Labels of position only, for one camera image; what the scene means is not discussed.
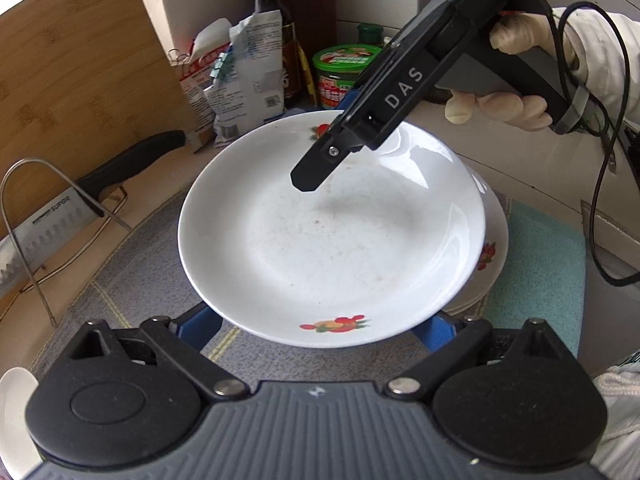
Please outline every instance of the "wooden cutting board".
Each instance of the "wooden cutting board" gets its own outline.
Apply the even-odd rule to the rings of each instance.
[[[145,137],[195,125],[142,0],[24,0],[0,14],[0,178],[36,156],[76,179]],[[42,166],[18,169],[12,224],[66,187]]]

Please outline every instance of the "metal bolt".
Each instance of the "metal bolt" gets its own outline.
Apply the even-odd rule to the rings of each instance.
[[[414,394],[420,389],[420,383],[412,377],[396,377],[389,381],[389,389],[398,395]]]
[[[213,391],[223,397],[237,397],[246,392],[246,384],[238,379],[222,379],[214,384]]]

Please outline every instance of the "knife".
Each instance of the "knife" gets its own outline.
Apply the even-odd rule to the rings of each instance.
[[[139,174],[184,143],[184,132],[180,130],[147,137],[80,178],[76,184],[98,200],[105,188]],[[103,211],[70,187],[18,225],[14,233],[27,263],[35,270],[78,232],[103,216]],[[26,278],[20,256],[7,235],[0,241],[0,298]]]

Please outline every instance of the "teal cloth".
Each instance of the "teal cloth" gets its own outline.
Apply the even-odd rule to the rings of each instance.
[[[584,237],[515,200],[508,225],[507,260],[482,315],[500,328],[519,328],[529,317],[543,317],[577,355],[584,306]]]

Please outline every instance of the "gloved hand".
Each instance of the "gloved hand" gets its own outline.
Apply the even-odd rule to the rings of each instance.
[[[495,24],[489,39],[493,48],[505,54],[520,54],[539,46],[556,58],[551,28],[546,17],[538,14],[505,16]],[[567,33],[564,35],[564,53],[568,65],[574,65],[577,55]],[[552,123],[551,116],[545,112],[546,100],[537,95],[521,98],[507,92],[496,92],[484,97],[457,91],[452,94],[453,97],[445,107],[445,117],[454,124],[466,123],[471,118],[476,103],[492,119],[530,132],[546,128]]]

